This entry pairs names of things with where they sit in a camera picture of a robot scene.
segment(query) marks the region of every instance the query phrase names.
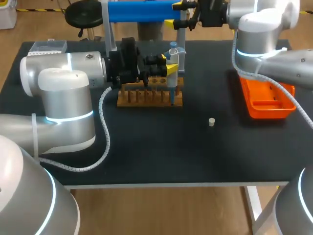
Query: metal frame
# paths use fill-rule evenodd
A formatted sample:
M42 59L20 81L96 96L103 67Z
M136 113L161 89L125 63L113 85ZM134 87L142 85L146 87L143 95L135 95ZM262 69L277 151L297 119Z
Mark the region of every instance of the metal frame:
M272 196L268 204L262 210L258 191L256 186L245 187L246 198L249 207L249 214L252 221L252 232L254 235L264 235L271 228L272 225L279 231L277 227L275 204L278 194L284 186L280 186L276 193Z
M117 50L114 32L112 30L112 24L110 23L109 19L109 7L108 7L109 0L101 0L102 6L102 20L103 20L103 27L105 33L105 44L106 44L106 56L109 56L109 52L113 50ZM180 19L186 20L187 19L187 11L180 11ZM178 47L181 47L185 50L186 45L186 28L180 28L177 30L176 35L176 42ZM179 72L185 72L185 53L181 53L179 55Z
M102 20L104 27L104 38L106 42L106 55L109 56L110 51L117 50L114 33L112 30L112 24L109 20L109 8L108 8L108 0L101 0L101 8L102 8Z
M180 20L184 21L187 19L187 11L180 11ZM178 47L183 48L185 51L186 47L186 28L180 28L177 30L176 42ZM178 72L185 72L185 53L179 54L179 67Z

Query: blue frame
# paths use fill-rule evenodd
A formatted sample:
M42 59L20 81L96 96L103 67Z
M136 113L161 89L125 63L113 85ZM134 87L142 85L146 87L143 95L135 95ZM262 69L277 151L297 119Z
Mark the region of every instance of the blue frame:
M109 1L109 19L118 22L163 22L180 19L180 11L174 11L172 4L179 0L165 1Z

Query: wooden floor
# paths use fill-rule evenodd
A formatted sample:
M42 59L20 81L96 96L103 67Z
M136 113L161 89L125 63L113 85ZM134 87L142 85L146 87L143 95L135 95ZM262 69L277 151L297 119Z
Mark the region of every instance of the wooden floor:
M303 0L306 9L310 0ZM50 0L21 0L20 8L56 8ZM284 32L294 49L313 48L313 15L301 15L296 29ZM136 24L114 26L115 36L137 38ZM78 40L78 31L67 25L61 13L21 12L17 25L0 30L0 87L12 61L24 41ZM102 27L96 35L104 35ZM228 40L227 28L187 32L187 40ZM175 32L164 29L164 39L174 40ZM275 187L258 188L262 206L274 194ZM80 235L247 235L251 234L240 188L146 188L77 190L81 210Z

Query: white cable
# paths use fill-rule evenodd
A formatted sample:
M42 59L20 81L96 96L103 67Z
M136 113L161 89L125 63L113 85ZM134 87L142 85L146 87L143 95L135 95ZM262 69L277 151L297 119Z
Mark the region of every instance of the white cable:
M92 165L90 165L90 166L86 166L86 167L82 167L82 168L77 168L77 167L71 167L71 166L68 166L68 165L65 165L65 164L62 164L62 163L58 163L58 162L56 162L56 161L49 160L49 159L46 159L46 158L39 158L39 161L42 162L42 163L47 163L47 164L50 164L50 165L54 165L54 166L59 167L59 168L62 168L62 169L64 169L64 170L73 171L73 172L84 172L84 171L92 170L92 169L96 168L97 166L99 166L99 165L104 161L104 159L106 158L106 156L108 155L109 149L110 149L109 130L108 130L108 128L107 128L106 122L105 122L104 117L103 117L103 100L104 100L104 98L106 97L106 95L107 95L110 91L112 91L112 88L111 88L111 87L108 87L108 88L102 93L102 95L101 95L101 97L100 97L100 99L99 99L99 115L100 115L100 120L101 120L103 129L104 129L104 133L105 133L105 136L106 136L107 146L106 146L106 150L104 151L102 157L101 157L97 162L95 162L94 164L92 164Z
M256 73L251 73L251 72L246 72L241 70L237 65L236 65L236 60L235 60L235 53L236 53L236 42L237 42L237 31L235 31L234 33L234 41L233 41L233 48L232 48L232 54L231 54L231 62L233 64L233 67L235 68L235 70L238 72L238 74L240 76L242 76L243 78L247 78L247 79L258 79L260 81L266 81L266 82L270 82L271 84L275 85L278 89L280 89L291 101L292 103L297 107L297 109L299 110L300 114L302 115L302 117L304 118L304 120L308 123L308 125L313 129L313 121L310 119L310 117L307 115L307 113L304 111L304 109L301 107L301 105L298 103L298 101L282 86L280 85L278 82L276 82L275 80L261 75L261 74L256 74Z

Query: yellow and black tape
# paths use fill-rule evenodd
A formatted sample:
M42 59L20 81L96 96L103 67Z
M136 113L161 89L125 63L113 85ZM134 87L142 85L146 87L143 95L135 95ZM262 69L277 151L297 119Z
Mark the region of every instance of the yellow and black tape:
M301 11L301 14L313 14L313 11Z
M49 12L61 12L61 9L21 9L17 8L16 11L18 12L28 12L28 11L49 11Z

